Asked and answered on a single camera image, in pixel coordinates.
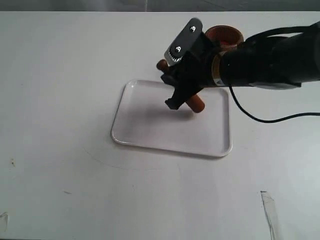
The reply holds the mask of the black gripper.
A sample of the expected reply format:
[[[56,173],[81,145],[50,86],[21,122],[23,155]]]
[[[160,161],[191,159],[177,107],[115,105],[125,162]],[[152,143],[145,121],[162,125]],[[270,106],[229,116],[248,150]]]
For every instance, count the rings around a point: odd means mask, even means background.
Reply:
[[[171,110],[178,110],[188,97],[200,91],[199,88],[216,85],[211,64],[219,49],[220,45],[211,42],[203,32],[201,20],[195,17],[175,37],[164,53],[169,67],[159,69],[163,73],[162,81],[175,87],[172,97],[165,100]]]

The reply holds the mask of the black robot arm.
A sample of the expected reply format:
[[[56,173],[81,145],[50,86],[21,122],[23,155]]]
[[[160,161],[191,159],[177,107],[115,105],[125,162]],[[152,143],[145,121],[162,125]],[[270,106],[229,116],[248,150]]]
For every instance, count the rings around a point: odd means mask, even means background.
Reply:
[[[190,19],[164,54],[162,81],[174,88],[166,105],[177,110],[204,88],[300,88],[320,79],[320,25],[267,30],[225,50]]]

